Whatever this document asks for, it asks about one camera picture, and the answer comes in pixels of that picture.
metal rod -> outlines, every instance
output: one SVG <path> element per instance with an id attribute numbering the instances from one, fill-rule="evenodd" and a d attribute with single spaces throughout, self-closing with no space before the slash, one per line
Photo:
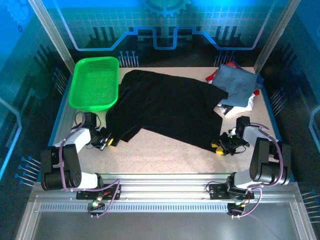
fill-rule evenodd
<path id="1" fill-rule="evenodd" d="M 287 98 L 285 98 L 285 96 L 282 96 L 281 101 L 277 105 L 273 106 L 273 111 L 275 112 L 277 109 L 279 109 L 286 101 Z"/>
<path id="2" fill-rule="evenodd" d="M 128 68 L 127 56 L 123 56 L 123 58 L 125 60 L 125 66 Z"/>
<path id="3" fill-rule="evenodd" d="M 291 0 L 288 4 L 284 7 L 281 16 L 278 18 L 271 34 L 269 35 L 265 45 L 258 56 L 255 64 L 254 70 L 256 74 L 259 74 L 262 70 L 263 66 L 265 65 L 267 59 L 269 58 L 271 52 L 276 46 L 279 38 L 282 36 L 288 22 L 292 18 L 293 14 L 295 13 L 299 3 L 301 0 Z"/>
<path id="4" fill-rule="evenodd" d="M 66 88 L 67 87 L 67 83 L 65 82 L 65 80 L 63 79 L 63 77 L 60 74 L 57 74 L 57 72 L 55 71 L 53 73 L 53 75 L 61 82 L 61 84 Z"/>
<path id="5" fill-rule="evenodd" d="M 315 213 L 320 213 L 320 210 L 318 210 L 318 211 L 307 211 L 306 213 L 307 213 L 307 214 L 315 214 Z"/>
<path id="6" fill-rule="evenodd" d="M 136 66 L 139 67 L 139 60 L 138 60 L 138 56 L 135 56 L 135 60 L 136 60 Z"/>
<path id="7" fill-rule="evenodd" d="M 270 100 L 273 99 L 274 96 L 275 96 L 277 93 L 279 93 L 279 89 L 277 89 L 277 90 L 274 92 L 274 94 L 270 97 Z"/>
<path id="8" fill-rule="evenodd" d="M 65 82 L 68 82 L 67 78 L 65 77 L 65 75 L 63 74 L 63 72 L 59 68 L 56 67 L 55 70 L 58 71 L 58 73 L 64 79 Z"/>
<path id="9" fill-rule="evenodd" d="M 32 161 L 34 161 L 34 162 L 36 162 L 36 163 L 38 163 L 38 164 L 41 164 L 41 162 L 39 162 L 39 161 L 37 161 L 37 160 L 33 159 L 31 156 L 28 156 L 28 159 L 29 159 L 29 160 L 32 160 Z"/>
<path id="10" fill-rule="evenodd" d="M 119 59 L 119 63 L 120 63 L 120 68 L 123 68 L 122 67 L 122 62 L 121 62 L 121 56 L 118 56 L 118 59 Z"/>
<path id="11" fill-rule="evenodd" d="M 33 185 L 31 185 L 31 184 L 29 184 L 29 183 L 26 183 L 26 182 L 24 182 L 23 180 L 20 180 L 20 181 L 19 181 L 19 184 L 20 184 L 20 185 L 24 184 L 24 185 L 28 185 L 28 186 L 30 186 L 30 187 L 34 187 Z"/>
<path id="12" fill-rule="evenodd" d="M 130 61 L 129 62 L 131 62 L 131 67 L 133 68 L 134 67 L 134 63 L 132 62 L 132 56 L 129 56 L 129 58 L 130 58 Z"/>
<path id="13" fill-rule="evenodd" d="M 66 67 L 70 71 L 71 74 L 74 74 L 75 71 L 75 62 L 64 43 L 56 25 L 54 24 L 52 18 L 50 17 L 46 7 L 44 6 L 43 2 L 41 0 L 28 0 L 30 3 L 32 9 L 34 10 L 36 16 L 40 20 L 44 30 L 48 34 L 49 38 L 51 39 L 53 45 L 55 46 L 55 49 L 61 56 L 62 60 L 64 61 Z"/>
<path id="14" fill-rule="evenodd" d="M 120 51 L 119 53 L 121 54 L 122 65 L 123 65 L 123 67 L 125 67 L 124 56 L 122 55 L 124 52 L 123 52 L 123 51 Z"/>
<path id="15" fill-rule="evenodd" d="M 285 99 L 285 100 L 281 103 L 281 105 L 278 105 L 278 107 L 274 110 L 274 112 L 278 111 L 279 109 L 282 110 L 282 106 L 283 106 L 286 102 L 287 102 L 287 99 Z"/>
<path id="16" fill-rule="evenodd" d="M 279 101 L 278 104 L 276 104 L 276 105 L 274 105 L 274 106 L 271 107 L 273 113 L 275 113 L 275 112 L 278 110 L 278 108 L 280 107 L 280 105 L 281 105 L 283 102 L 284 102 L 283 100 L 282 100 L 282 101 Z"/>
<path id="17" fill-rule="evenodd" d="M 226 61 L 225 63 L 227 64 L 229 62 L 230 56 L 226 56 Z"/>
<path id="18" fill-rule="evenodd" d="M 306 202 L 304 205 L 307 205 L 307 204 L 320 204 L 320 200 L 316 199 L 315 201 L 309 201 L 309 202 Z"/>
<path id="19" fill-rule="evenodd" d="M 279 98 L 277 98 L 275 101 L 273 101 L 273 103 L 271 103 L 271 107 L 274 108 L 277 103 L 285 96 L 285 93 L 283 93 L 281 96 L 279 96 Z"/>
<path id="20" fill-rule="evenodd" d="M 217 59 L 218 59 L 218 55 L 215 56 L 215 60 L 214 60 L 214 64 L 213 64 L 214 67 L 216 66 Z"/>
<path id="21" fill-rule="evenodd" d="M 129 62 L 129 67 L 130 67 L 130 61 L 129 61 L 129 51 L 125 51 L 125 53 L 126 53 L 126 57 L 127 57 L 127 59 L 128 59 L 128 62 Z"/>
<path id="22" fill-rule="evenodd" d="M 270 98 L 270 102 L 271 102 L 271 100 L 274 100 L 280 93 L 281 93 L 281 91 L 283 91 L 284 90 L 284 88 L 283 87 L 280 87 L 280 89 L 278 89 L 276 92 L 277 92 L 277 94 L 275 95 L 275 96 L 273 96 L 273 97 L 271 97 Z"/>
<path id="23" fill-rule="evenodd" d="M 54 87 L 58 90 L 58 92 L 63 96 L 64 94 L 62 93 L 62 91 L 59 89 L 58 85 L 55 84 Z"/>
<path id="24" fill-rule="evenodd" d="M 283 107 L 279 108 L 278 111 L 274 114 L 274 116 L 277 116 L 283 109 Z"/>
<path id="25" fill-rule="evenodd" d="M 32 170 L 35 170 L 35 171 L 37 171 L 37 172 L 40 172 L 38 169 L 35 169 L 34 167 L 30 166 L 28 163 L 25 164 L 25 167 L 26 167 L 27 169 L 32 169 Z"/>
<path id="26" fill-rule="evenodd" d="M 27 163 L 29 163 L 29 164 L 31 164 L 31 165 L 33 165 L 33 166 L 36 166 L 36 167 L 40 168 L 38 165 L 36 165 L 36 164 L 34 164 L 33 162 L 28 161 L 27 159 L 25 159 L 24 156 L 21 158 L 21 161 L 22 161 L 22 162 L 27 162 Z"/>
<path id="27" fill-rule="evenodd" d="M 23 168 L 21 165 L 18 166 L 18 169 L 19 169 L 19 170 L 21 170 L 21 169 L 22 169 L 22 170 L 25 170 L 25 171 L 27 171 L 28 173 L 34 174 L 34 175 L 36 175 L 36 176 L 38 176 L 38 174 L 39 174 L 39 173 L 35 173 L 35 172 L 33 172 L 33 171 L 30 171 L 30 170 L 28 170 L 28 169 L 26 169 L 26 168 Z"/>
<path id="28" fill-rule="evenodd" d="M 231 52 L 231 57 L 230 57 L 230 61 L 232 60 L 232 57 L 233 57 L 234 53 L 235 53 L 235 50 L 232 50 L 232 52 Z"/>
<path id="29" fill-rule="evenodd" d="M 225 61 L 226 61 L 226 58 L 227 58 L 227 55 L 228 55 L 229 51 L 225 51 L 225 56 L 224 56 L 224 59 L 223 59 L 223 64 L 225 64 Z"/>
<path id="30" fill-rule="evenodd" d="M 58 81 L 56 81 L 55 77 L 53 76 L 52 77 L 52 80 L 54 81 L 54 87 L 59 91 L 59 93 L 62 94 L 63 90 L 62 90 L 62 87 L 58 84 Z"/>
<path id="31" fill-rule="evenodd" d="M 218 62 L 218 66 L 219 66 L 219 67 L 221 66 L 221 64 L 223 64 L 223 60 L 224 60 L 224 56 L 222 55 L 222 56 L 221 56 L 221 59 L 220 59 L 220 62 Z"/>
<path id="32" fill-rule="evenodd" d="M 221 54 L 222 54 L 222 50 L 220 51 L 220 55 L 219 55 L 219 58 L 218 58 L 218 66 L 217 67 L 219 67 L 219 62 L 220 62 L 220 57 L 221 57 Z"/>
<path id="33" fill-rule="evenodd" d="M 320 195 L 305 197 L 305 198 L 303 198 L 303 200 L 305 200 L 305 199 L 313 199 L 313 198 L 317 198 L 317 197 L 320 197 Z"/>
<path id="34" fill-rule="evenodd" d="M 135 51 L 131 51 L 131 53 L 132 53 L 132 58 L 133 58 L 133 62 L 134 62 L 134 67 L 136 67 Z"/>
<path id="35" fill-rule="evenodd" d="M 62 78 L 60 78 L 56 72 L 53 73 L 53 75 L 56 77 L 58 83 L 60 84 L 60 86 L 63 87 L 63 89 L 65 89 L 67 87 L 67 85 L 64 83 L 64 80 Z"/>
<path id="36" fill-rule="evenodd" d="M 24 177 L 29 177 L 29 178 L 32 178 L 32 179 L 37 180 L 37 178 L 36 178 L 36 177 L 34 177 L 34 176 L 31 176 L 31 175 L 27 174 L 25 171 L 22 173 L 22 176 L 24 176 Z"/>
<path id="37" fill-rule="evenodd" d="M 16 179 L 17 179 L 17 178 L 20 178 L 20 179 L 27 180 L 27 181 L 30 181 L 30 182 L 32 182 L 32 183 L 35 183 L 35 181 L 32 181 L 32 180 L 30 180 L 30 179 L 28 179 L 28 178 L 25 178 L 25 177 L 19 176 L 19 174 L 18 174 L 18 173 L 16 173 L 16 174 L 14 175 L 14 177 L 15 177 Z"/>
<path id="38" fill-rule="evenodd" d="M 319 208 L 320 205 L 317 205 L 317 206 L 309 206 L 309 207 L 306 207 L 305 209 L 314 209 L 314 208 Z"/>

black cloth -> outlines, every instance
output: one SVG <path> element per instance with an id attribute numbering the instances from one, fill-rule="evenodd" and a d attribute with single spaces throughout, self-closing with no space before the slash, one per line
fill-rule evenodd
<path id="1" fill-rule="evenodd" d="M 222 125 L 214 108 L 227 97 L 218 87 L 192 78 L 133 70 L 106 113 L 106 130 L 113 146 L 143 128 L 214 152 L 211 142 L 219 138 Z"/>

white tabletop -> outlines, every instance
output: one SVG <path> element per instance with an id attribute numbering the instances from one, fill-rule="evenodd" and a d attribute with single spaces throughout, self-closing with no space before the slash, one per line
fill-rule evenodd
<path id="1" fill-rule="evenodd" d="M 120 68 L 119 82 L 131 70 L 139 69 L 173 76 L 197 79 L 205 82 L 216 67 L 146 67 Z M 244 67 L 254 72 L 253 67 Z M 236 119 L 250 117 L 251 122 L 261 123 L 270 128 L 275 136 L 262 94 L 254 98 L 252 111 L 232 117 L 222 116 L 221 133 L 236 126 Z M 96 112 L 102 127 L 106 126 L 106 112 Z M 81 170 L 87 173 L 232 173 L 240 172 L 250 166 L 253 147 L 237 155 L 221 156 L 211 151 L 157 134 L 145 129 L 135 135 L 128 143 L 120 141 L 117 147 L 109 146 L 103 151 L 86 149 L 79 152 Z"/>

green plastic basket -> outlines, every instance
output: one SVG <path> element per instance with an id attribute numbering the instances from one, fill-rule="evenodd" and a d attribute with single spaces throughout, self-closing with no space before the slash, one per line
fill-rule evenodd
<path id="1" fill-rule="evenodd" d="M 69 104 L 83 112 L 108 110 L 118 100 L 119 60 L 112 56 L 78 61 L 70 87 Z"/>

metal frame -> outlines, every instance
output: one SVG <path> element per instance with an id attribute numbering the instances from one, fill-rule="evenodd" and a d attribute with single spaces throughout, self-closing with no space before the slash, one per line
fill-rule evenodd
<path id="1" fill-rule="evenodd" d="M 65 45 L 60 33 L 58 32 L 56 25 L 52 21 L 47 9 L 45 8 L 41 0 L 28 0 L 36 16 L 40 20 L 43 28 L 51 39 L 53 45 L 64 61 L 66 67 L 69 69 L 71 74 L 75 71 L 75 62 L 71 57 L 71 54 Z"/>
<path id="2" fill-rule="evenodd" d="M 28 0 L 33 10 L 41 21 L 60 56 L 73 74 L 75 63 L 64 44 L 56 26 L 50 18 L 41 0 Z M 276 23 L 270 37 L 261 51 L 254 69 L 260 72 L 271 51 L 282 35 L 289 20 L 294 14 L 300 0 L 291 0 L 284 8 L 278 22 Z M 210 200 L 205 186 L 209 181 L 224 183 L 229 174 L 103 174 L 105 183 L 121 179 L 122 193 L 120 200 L 115 206 L 125 204 L 132 206 L 155 206 L 157 204 L 170 206 L 172 204 L 196 204 L 221 206 L 225 211 L 225 204 L 233 203 L 232 200 L 221 202 L 221 200 Z M 36 183 L 30 194 L 28 204 L 18 230 L 16 239 L 32 239 L 33 232 L 37 227 L 39 212 L 86 212 L 85 206 L 89 201 L 76 200 L 76 192 L 43 191 L 41 185 Z M 315 240 L 316 236 L 304 207 L 303 200 L 297 183 L 291 182 L 287 186 L 264 187 L 261 203 L 290 203 L 290 209 L 300 239 Z M 138 208 L 130 208 L 129 211 L 142 211 Z"/>
<path id="3" fill-rule="evenodd" d="M 102 177 L 105 183 L 121 179 L 121 197 L 114 202 L 112 212 L 221 213 L 227 211 L 227 203 L 234 202 L 210 200 L 209 194 L 205 191 L 209 181 L 224 183 L 228 174 L 103 174 Z M 30 194 L 16 239 L 32 239 L 39 212 L 86 214 L 86 206 L 91 201 L 77 200 L 76 194 L 76 192 L 62 190 L 44 191 L 40 183 L 36 183 Z M 290 203 L 300 239 L 316 239 L 296 182 L 286 186 L 264 187 L 261 203 Z"/>
<path id="4" fill-rule="evenodd" d="M 284 33 L 285 28 L 288 25 L 293 14 L 295 13 L 300 1 L 301 0 L 290 0 L 290 2 L 283 9 L 278 21 L 276 22 L 270 36 L 266 40 L 266 43 L 253 66 L 256 74 L 260 73 L 260 71 L 262 70 L 271 52 L 276 46 L 279 38 Z"/>

